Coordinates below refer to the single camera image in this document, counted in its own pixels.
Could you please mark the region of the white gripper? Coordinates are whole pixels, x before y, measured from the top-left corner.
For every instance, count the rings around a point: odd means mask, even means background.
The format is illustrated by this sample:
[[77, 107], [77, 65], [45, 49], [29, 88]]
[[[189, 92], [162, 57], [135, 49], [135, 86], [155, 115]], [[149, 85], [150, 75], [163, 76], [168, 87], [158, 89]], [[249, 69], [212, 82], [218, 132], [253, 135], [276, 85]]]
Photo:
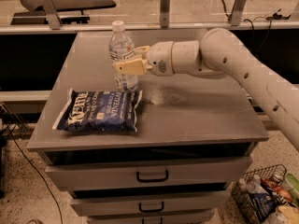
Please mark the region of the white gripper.
[[123, 55], [124, 60], [114, 62], [113, 68], [123, 75], [143, 76], [150, 70], [158, 77], [173, 76], [171, 60], [173, 45], [173, 41], [167, 41], [156, 43], [151, 47], [134, 48]]

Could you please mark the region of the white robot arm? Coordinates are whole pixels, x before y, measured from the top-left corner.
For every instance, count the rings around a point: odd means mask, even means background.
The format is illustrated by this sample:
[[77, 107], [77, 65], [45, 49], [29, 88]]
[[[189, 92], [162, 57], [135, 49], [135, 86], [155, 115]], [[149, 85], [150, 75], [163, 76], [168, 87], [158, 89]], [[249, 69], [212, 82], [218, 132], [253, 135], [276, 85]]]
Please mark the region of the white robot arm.
[[191, 41], [164, 41], [135, 49], [135, 56], [113, 63], [120, 74], [157, 77], [225, 73], [237, 81], [299, 150], [299, 89], [256, 59], [230, 31], [214, 28]]

